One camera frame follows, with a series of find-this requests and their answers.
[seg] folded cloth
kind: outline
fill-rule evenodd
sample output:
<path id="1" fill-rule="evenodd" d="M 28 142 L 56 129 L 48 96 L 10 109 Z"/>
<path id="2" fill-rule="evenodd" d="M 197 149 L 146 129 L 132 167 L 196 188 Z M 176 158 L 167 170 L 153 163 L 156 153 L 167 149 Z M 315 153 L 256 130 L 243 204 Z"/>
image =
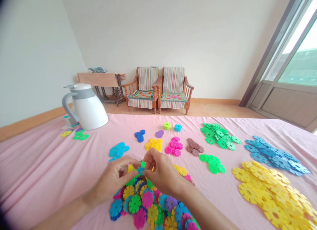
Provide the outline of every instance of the folded cloth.
<path id="1" fill-rule="evenodd" d="M 89 68 L 88 70 L 91 70 L 95 73 L 107 73 L 107 70 L 103 69 L 102 67 L 96 67 L 96 68 Z"/>
<path id="2" fill-rule="evenodd" d="M 172 102 L 184 102 L 187 103 L 188 100 L 186 99 L 183 93 L 163 93 L 162 101 L 172 101 Z"/>
<path id="3" fill-rule="evenodd" d="M 149 90 L 149 91 L 137 90 L 132 95 L 128 96 L 128 98 L 153 100 L 153 90 Z"/>

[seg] hand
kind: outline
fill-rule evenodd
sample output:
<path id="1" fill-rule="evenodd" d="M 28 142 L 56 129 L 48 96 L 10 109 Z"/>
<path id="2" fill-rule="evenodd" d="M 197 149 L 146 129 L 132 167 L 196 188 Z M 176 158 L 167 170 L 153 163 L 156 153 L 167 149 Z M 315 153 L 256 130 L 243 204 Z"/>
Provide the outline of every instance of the hand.
<path id="1" fill-rule="evenodd" d="M 155 187 L 164 194 L 178 198 L 188 181 L 174 168 L 169 157 L 151 148 L 145 154 L 143 161 L 146 162 L 143 174 Z"/>
<path id="2" fill-rule="evenodd" d="M 129 155 L 110 162 L 84 200 L 96 207 L 112 198 L 120 188 L 138 175 L 136 170 L 128 173 L 129 164 L 136 169 L 141 165 L 139 161 Z"/>

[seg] white wall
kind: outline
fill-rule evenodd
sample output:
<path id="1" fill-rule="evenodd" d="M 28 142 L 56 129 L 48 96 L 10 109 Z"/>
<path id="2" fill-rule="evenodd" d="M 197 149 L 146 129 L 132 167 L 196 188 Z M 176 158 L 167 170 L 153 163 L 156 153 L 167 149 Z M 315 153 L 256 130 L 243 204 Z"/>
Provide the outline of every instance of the white wall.
<path id="1" fill-rule="evenodd" d="M 183 66 L 193 97 L 241 99 L 289 0 L 62 0 L 87 68 Z"/>
<path id="2" fill-rule="evenodd" d="M 61 0 L 5 0 L 0 11 L 0 127 L 62 106 L 86 67 Z"/>

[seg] pitcher lid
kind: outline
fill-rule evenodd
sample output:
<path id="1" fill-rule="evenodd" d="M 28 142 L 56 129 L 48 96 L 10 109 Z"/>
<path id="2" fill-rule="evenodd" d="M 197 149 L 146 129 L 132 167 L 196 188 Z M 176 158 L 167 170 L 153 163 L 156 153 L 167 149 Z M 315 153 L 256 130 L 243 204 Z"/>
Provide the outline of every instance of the pitcher lid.
<path id="1" fill-rule="evenodd" d="M 64 88 L 69 88 L 71 90 L 86 90 L 90 89 L 92 86 L 90 84 L 77 83 L 73 85 L 65 86 Z"/>

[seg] white thermos pitcher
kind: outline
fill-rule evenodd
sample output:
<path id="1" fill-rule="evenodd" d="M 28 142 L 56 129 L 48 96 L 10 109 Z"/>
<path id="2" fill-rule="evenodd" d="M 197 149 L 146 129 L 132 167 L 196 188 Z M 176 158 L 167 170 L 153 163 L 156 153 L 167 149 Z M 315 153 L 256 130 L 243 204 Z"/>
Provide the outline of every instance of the white thermos pitcher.
<path id="1" fill-rule="evenodd" d="M 99 128 L 109 121 L 106 110 L 93 92 L 91 85 L 74 84 L 64 88 L 70 89 L 70 93 L 63 97 L 62 104 L 71 118 L 72 125 L 79 122 L 83 129 L 91 130 Z M 73 98 L 75 113 L 68 106 L 67 100 L 70 96 Z"/>

